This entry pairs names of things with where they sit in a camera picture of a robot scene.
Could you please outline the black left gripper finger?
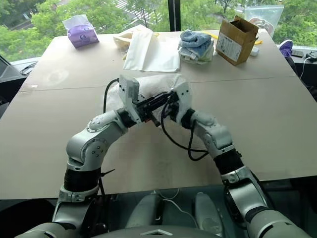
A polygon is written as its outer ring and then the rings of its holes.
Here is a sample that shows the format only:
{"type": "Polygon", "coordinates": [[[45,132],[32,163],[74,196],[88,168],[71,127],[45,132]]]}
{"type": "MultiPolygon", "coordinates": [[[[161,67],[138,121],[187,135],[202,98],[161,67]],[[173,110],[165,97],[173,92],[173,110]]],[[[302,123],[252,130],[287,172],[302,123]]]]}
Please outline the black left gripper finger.
{"type": "Polygon", "coordinates": [[[157,120],[157,118],[154,116],[152,112],[150,112],[149,117],[156,127],[160,126],[160,122],[157,120]]]}

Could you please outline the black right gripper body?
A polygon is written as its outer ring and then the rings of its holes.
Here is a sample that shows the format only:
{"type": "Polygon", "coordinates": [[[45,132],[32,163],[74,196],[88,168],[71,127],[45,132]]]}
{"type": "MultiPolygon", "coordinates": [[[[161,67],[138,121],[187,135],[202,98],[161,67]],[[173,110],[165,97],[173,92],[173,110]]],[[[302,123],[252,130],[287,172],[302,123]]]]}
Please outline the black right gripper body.
{"type": "Polygon", "coordinates": [[[165,117],[170,117],[170,119],[176,122],[176,118],[179,112],[179,98],[176,92],[173,92],[169,99],[167,100],[167,105],[165,108],[165,117]]]}

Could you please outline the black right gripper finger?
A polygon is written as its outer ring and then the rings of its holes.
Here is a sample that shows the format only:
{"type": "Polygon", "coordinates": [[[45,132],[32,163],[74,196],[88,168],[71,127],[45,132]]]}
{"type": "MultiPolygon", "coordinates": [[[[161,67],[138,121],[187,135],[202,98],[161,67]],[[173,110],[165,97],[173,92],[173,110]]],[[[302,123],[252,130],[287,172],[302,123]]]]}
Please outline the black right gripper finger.
{"type": "Polygon", "coordinates": [[[148,99],[148,106],[149,107],[161,107],[164,105],[169,97],[173,95],[173,92],[161,92],[153,97],[148,99]]]}

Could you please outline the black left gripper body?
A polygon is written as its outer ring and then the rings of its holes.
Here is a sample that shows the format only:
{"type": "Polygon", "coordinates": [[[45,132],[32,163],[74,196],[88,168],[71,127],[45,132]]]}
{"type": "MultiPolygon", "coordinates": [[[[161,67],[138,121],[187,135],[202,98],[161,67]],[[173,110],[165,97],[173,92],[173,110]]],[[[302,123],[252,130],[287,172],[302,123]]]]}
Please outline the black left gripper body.
{"type": "Polygon", "coordinates": [[[135,106],[141,122],[154,121],[154,115],[151,110],[151,101],[153,99],[154,97],[145,98],[143,95],[138,95],[135,106]]]}

